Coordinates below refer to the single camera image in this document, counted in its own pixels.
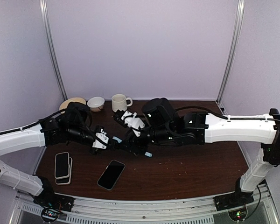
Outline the light blue phone case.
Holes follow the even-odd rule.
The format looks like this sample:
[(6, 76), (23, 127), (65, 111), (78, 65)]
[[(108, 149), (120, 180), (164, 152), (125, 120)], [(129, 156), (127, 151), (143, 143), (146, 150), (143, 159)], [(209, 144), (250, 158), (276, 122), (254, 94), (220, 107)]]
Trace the light blue phone case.
[[(129, 140), (129, 141), (133, 142), (137, 147), (146, 147), (148, 149), (148, 145), (147, 144), (139, 143), (138, 141), (135, 140), (134, 137), (128, 137), (128, 138), (125, 138), (123, 140), (118, 138), (118, 137), (113, 137), (112, 139), (114, 141), (117, 141), (118, 143), (121, 143), (123, 140)], [(153, 154), (147, 150), (147, 152), (145, 153), (144, 156), (147, 156), (147, 157), (151, 158), (153, 156)]]

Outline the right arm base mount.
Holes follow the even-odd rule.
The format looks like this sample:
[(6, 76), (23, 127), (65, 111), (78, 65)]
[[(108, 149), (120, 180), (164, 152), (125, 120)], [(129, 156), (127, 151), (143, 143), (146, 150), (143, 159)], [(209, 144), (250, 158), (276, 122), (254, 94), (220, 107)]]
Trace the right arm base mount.
[(229, 210), (229, 218), (233, 221), (244, 221), (248, 218), (247, 204), (254, 202), (253, 193), (242, 192), (240, 178), (235, 183), (235, 191), (214, 197), (217, 211)]

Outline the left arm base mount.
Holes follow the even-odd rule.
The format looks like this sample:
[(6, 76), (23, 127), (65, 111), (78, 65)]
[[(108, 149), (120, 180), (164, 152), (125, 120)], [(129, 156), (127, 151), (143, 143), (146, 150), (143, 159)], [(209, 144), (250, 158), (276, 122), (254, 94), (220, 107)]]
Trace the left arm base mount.
[(31, 196), (33, 202), (42, 207), (42, 220), (46, 223), (52, 223), (64, 215), (63, 211), (71, 212), (74, 198), (56, 194), (47, 178), (40, 176), (39, 179), (42, 183), (42, 192), (38, 196)]

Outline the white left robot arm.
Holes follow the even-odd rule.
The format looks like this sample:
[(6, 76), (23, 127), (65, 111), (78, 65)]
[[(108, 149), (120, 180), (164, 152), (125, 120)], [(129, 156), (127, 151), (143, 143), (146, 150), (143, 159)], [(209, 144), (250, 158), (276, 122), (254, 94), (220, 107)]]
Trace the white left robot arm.
[[(27, 126), (0, 132), (0, 157), (34, 147), (47, 147), (68, 141), (99, 150), (116, 149), (118, 140), (107, 135), (102, 127), (92, 131), (86, 124), (91, 119), (87, 105), (69, 103), (67, 108)], [(0, 184), (39, 196), (47, 207), (54, 207), (58, 198), (46, 178), (21, 172), (0, 160)]]

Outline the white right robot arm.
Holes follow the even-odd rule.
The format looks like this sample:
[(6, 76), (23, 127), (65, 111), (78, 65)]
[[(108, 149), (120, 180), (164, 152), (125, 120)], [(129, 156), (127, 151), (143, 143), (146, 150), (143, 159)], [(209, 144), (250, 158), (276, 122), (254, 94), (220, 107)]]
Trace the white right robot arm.
[(135, 154), (144, 154), (149, 144), (178, 147), (223, 141), (259, 142), (257, 158), (230, 195), (234, 206), (240, 206), (269, 171), (280, 165), (280, 114), (275, 108), (255, 116), (225, 116), (190, 106), (188, 113), (179, 116), (166, 98), (155, 98), (143, 105), (142, 116), (116, 109), (114, 120), (130, 129), (122, 146)]

